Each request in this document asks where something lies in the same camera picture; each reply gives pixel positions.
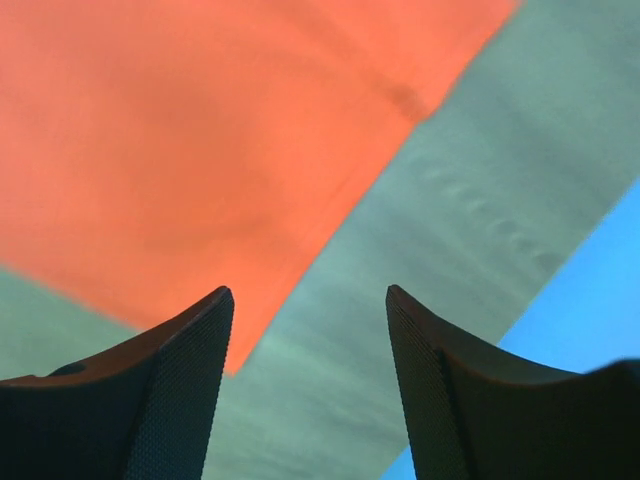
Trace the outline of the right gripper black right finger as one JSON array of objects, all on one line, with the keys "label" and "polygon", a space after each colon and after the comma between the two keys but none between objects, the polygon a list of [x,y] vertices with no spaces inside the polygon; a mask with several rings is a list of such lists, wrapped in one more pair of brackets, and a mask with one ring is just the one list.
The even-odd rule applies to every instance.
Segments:
[{"label": "right gripper black right finger", "polygon": [[388,331],[420,479],[635,479],[639,363],[580,374],[502,350],[399,286]]}]

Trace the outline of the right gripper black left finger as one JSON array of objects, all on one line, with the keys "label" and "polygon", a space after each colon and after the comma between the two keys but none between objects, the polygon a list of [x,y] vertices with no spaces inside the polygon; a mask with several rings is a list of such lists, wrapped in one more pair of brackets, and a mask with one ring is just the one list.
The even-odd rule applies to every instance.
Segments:
[{"label": "right gripper black left finger", "polygon": [[2,478],[201,478],[233,313],[219,287],[98,354],[2,381]]}]

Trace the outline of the orange t shirt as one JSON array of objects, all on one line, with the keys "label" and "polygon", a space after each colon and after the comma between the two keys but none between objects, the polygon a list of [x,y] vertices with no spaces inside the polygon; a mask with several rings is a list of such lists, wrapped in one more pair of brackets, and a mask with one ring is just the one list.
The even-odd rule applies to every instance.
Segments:
[{"label": "orange t shirt", "polygon": [[237,372],[514,1],[5,1],[1,264]]}]

